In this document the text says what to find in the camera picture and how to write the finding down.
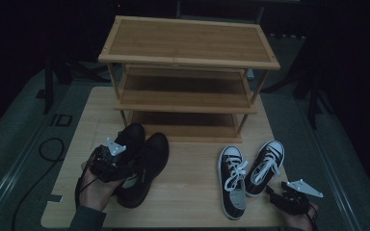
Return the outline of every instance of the metal bracket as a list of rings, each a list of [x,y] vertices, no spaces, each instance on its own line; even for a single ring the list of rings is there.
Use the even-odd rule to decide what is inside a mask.
[[[321,192],[314,190],[303,179],[300,179],[300,181],[287,182],[287,187],[297,192],[300,192],[300,193],[306,193],[306,194],[310,194],[310,195],[314,195],[318,197],[324,197]]]
[[[119,153],[127,149],[125,145],[121,146],[118,143],[111,141],[110,138],[107,138],[106,142],[112,156],[117,156]]]

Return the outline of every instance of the shelf leg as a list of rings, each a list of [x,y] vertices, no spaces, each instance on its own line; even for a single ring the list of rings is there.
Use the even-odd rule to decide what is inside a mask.
[[[127,118],[125,117],[125,113],[123,110],[119,111],[121,113],[121,118],[122,118],[122,122],[124,123],[124,127],[128,126],[127,125]]]
[[[127,64],[121,64],[122,66],[122,72],[127,73]]]
[[[251,96],[251,104],[254,104],[254,101],[256,101],[257,95],[260,93],[260,90],[263,87],[265,80],[269,76],[269,73],[270,73],[270,70],[263,70],[261,78],[259,82],[257,83],[256,89],[254,90],[254,93]]]
[[[244,79],[248,79],[248,72],[249,72],[249,69],[247,68],[247,69],[243,69],[243,78]]]
[[[243,125],[245,125],[246,120],[248,119],[249,114],[243,115],[242,121],[239,124],[239,127],[237,129],[237,134],[240,135],[242,132]]]
[[[114,90],[116,92],[116,98],[119,99],[119,83],[117,83],[116,72],[114,71],[113,64],[107,63],[107,67],[110,72],[111,81],[113,83]]]

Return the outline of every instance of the dark background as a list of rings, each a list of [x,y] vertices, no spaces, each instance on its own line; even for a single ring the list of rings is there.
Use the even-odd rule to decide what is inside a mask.
[[[266,34],[307,37],[295,62],[307,70],[301,82],[318,76],[370,178],[370,1],[281,2],[182,1],[181,13],[252,20],[265,6]],[[0,0],[0,117],[45,57],[65,84],[57,54],[96,62],[116,14],[175,18],[176,1]]]

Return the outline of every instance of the cable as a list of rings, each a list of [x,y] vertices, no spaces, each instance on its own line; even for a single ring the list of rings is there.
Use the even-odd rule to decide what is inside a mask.
[[[308,219],[311,223],[312,230],[313,231],[318,231],[318,227],[317,227],[317,224],[315,223],[314,219],[311,218],[311,216],[308,213],[306,213],[305,216],[308,217]]]
[[[312,219],[315,220],[315,219],[318,218],[318,212],[317,212],[317,210],[314,208],[314,206],[312,204],[310,204],[310,206],[314,210],[314,217]]]
[[[98,178],[97,177],[95,177],[95,179],[93,179],[89,184],[87,184],[87,185],[85,185],[81,190],[80,190],[80,192],[79,193],[81,193],[83,190],[85,190],[86,189],[86,187],[88,187],[89,185],[91,185],[92,183],[94,183],[94,181],[96,181]]]
[[[60,144],[61,144],[61,146],[62,146],[62,149],[61,149],[61,151],[60,151],[60,153],[59,153],[59,156],[55,159],[55,160],[52,160],[52,159],[49,159],[49,158],[46,158],[45,156],[43,156],[43,154],[42,154],[42,152],[41,152],[41,149],[42,149],[42,147],[46,144],[46,143],[48,143],[49,141],[58,141]],[[29,193],[35,188],[35,186],[38,184],[38,183],[40,183],[40,181],[53,169],[53,167],[57,164],[57,163],[59,163],[59,162],[61,162],[62,160],[64,160],[64,159],[62,159],[62,156],[63,156],[63,153],[65,152],[65,143],[62,141],[62,140],[60,140],[60,139],[58,139],[58,138],[51,138],[51,139],[48,139],[48,140],[46,140],[46,141],[44,141],[44,142],[42,142],[41,144],[40,144],[40,146],[39,146],[39,154],[41,155],[41,157],[44,159],[44,160],[46,160],[46,161],[49,161],[49,162],[52,162],[53,164],[50,166],[50,168],[40,177],[40,179],[37,181],[37,182],[35,182],[35,184],[29,189],[29,191],[28,192],[26,192],[25,193],[25,195],[23,195],[23,197],[20,199],[20,201],[19,201],[19,203],[17,204],[17,206],[16,206],[16,209],[14,210],[14,212],[13,212],[13,217],[12,217],[12,230],[13,231],[15,231],[15,225],[16,225],[16,217],[17,217],[17,213],[19,212],[19,209],[20,209],[20,206],[22,205],[22,203],[24,202],[24,200],[26,199],[26,197],[29,195]]]

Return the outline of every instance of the black cable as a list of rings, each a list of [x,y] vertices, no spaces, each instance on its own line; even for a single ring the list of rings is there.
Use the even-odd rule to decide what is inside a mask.
[[[89,169],[89,166],[92,165],[94,155],[95,155],[95,153],[93,152],[92,155],[90,155],[89,160],[86,162],[86,165],[84,166],[83,172],[80,176],[82,179],[83,179],[84,175],[86,175],[86,171]]]
[[[313,208],[314,210],[314,217],[312,218],[313,220],[317,219],[318,218],[318,212],[317,210],[314,208],[314,206],[312,204],[310,204],[311,208]]]
[[[85,189],[86,189],[86,187],[88,187],[89,185],[91,185],[92,183],[94,183],[94,181],[96,181],[97,179],[98,179],[98,178],[97,178],[97,177],[95,177],[95,179],[93,179],[89,184],[87,184],[87,185],[85,185],[83,188],[81,188],[79,193],[81,193],[83,190],[85,190]]]
[[[52,159],[49,159],[49,158],[46,158],[45,156],[43,156],[43,154],[42,154],[42,152],[41,152],[41,149],[42,149],[42,147],[43,147],[43,145],[44,144],[46,144],[46,143],[48,143],[49,141],[58,141],[60,144],[61,144],[61,146],[62,146],[62,150],[61,150],[61,152],[59,153],[59,156],[55,159],[55,160],[52,160]],[[51,138],[51,139],[48,139],[48,140],[46,140],[46,141],[44,141],[44,142],[42,142],[41,144],[40,144],[40,147],[39,147],[39,154],[41,155],[41,157],[44,159],[44,160],[46,160],[46,161],[49,161],[49,162],[53,162],[53,164],[50,166],[50,168],[40,177],[40,179],[37,181],[37,182],[35,182],[35,184],[29,189],[29,191],[28,192],[26,192],[25,193],[25,195],[23,195],[23,197],[22,197],[22,199],[20,199],[20,201],[19,201],[19,203],[17,204],[17,206],[16,206],[16,209],[14,210],[14,212],[13,212],[13,217],[12,217],[12,230],[14,231],[15,230],[15,223],[16,223],[16,217],[17,217],[17,213],[19,212],[19,209],[20,209],[20,206],[22,205],[22,203],[24,202],[24,200],[26,199],[26,197],[29,195],[29,193],[35,188],[35,186],[38,184],[38,183],[40,183],[40,181],[53,169],[53,167],[57,164],[57,163],[59,163],[59,162],[61,162],[62,160],[64,160],[64,159],[62,159],[61,157],[63,156],[63,153],[65,152],[65,143],[62,141],[62,140],[60,140],[60,139],[58,139],[58,138]]]
[[[305,215],[308,217],[308,219],[311,223],[312,230],[317,231],[318,227],[317,227],[317,224],[315,223],[314,219],[308,213],[306,213]]]

